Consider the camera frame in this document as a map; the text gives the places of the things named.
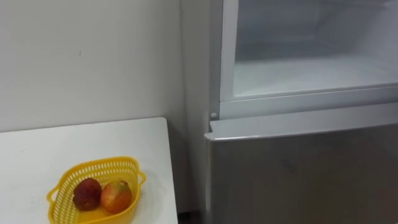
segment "silver refrigerator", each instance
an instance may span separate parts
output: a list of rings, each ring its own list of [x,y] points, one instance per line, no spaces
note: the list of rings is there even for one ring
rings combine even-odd
[[[205,223],[398,223],[398,1],[182,1]]]

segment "white wall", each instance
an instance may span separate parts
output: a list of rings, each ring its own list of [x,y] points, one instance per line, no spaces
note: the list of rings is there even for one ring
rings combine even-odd
[[[179,6],[0,1],[0,131],[165,116],[185,210]]]
[[[206,141],[209,122],[210,0],[182,0],[183,68],[187,138],[195,186],[194,210],[205,209]]]

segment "yellow plastic basket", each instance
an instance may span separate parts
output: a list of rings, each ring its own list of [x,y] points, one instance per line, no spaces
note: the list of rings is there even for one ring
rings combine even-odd
[[[125,180],[135,195],[131,205],[119,214],[107,213],[97,208],[90,212],[80,212],[72,202],[73,190],[84,179],[91,177],[101,184],[102,188],[109,182]],[[146,177],[139,170],[138,162],[131,157],[114,157],[78,164],[64,173],[48,194],[50,203],[49,221],[51,224],[128,224],[131,223],[140,196],[140,188]],[[58,191],[55,201],[52,195]]]

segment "tabletop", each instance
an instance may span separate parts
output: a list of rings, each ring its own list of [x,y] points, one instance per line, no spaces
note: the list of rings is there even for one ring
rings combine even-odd
[[[167,123],[137,119],[0,133],[0,223],[48,223],[48,191],[85,161],[137,159],[147,180],[133,224],[177,224]]]

